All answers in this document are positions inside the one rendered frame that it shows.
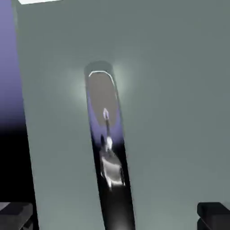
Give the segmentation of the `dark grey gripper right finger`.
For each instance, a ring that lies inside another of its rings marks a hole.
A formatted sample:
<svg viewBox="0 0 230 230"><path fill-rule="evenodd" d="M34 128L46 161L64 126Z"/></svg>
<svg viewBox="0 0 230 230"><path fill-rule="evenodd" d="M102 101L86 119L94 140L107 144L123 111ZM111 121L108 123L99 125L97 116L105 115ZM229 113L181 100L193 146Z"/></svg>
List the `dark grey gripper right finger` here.
<svg viewBox="0 0 230 230"><path fill-rule="evenodd" d="M230 230L230 210L220 202L199 202L197 214L197 230Z"/></svg>

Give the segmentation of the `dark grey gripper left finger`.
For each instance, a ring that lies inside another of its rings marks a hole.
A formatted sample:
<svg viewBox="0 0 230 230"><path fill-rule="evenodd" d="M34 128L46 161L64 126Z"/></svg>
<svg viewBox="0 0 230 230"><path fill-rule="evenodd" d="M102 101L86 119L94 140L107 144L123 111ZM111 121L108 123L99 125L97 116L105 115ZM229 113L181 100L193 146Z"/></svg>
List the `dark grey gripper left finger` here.
<svg viewBox="0 0 230 230"><path fill-rule="evenodd" d="M0 230L34 230L32 203L10 202L0 208Z"/></svg>

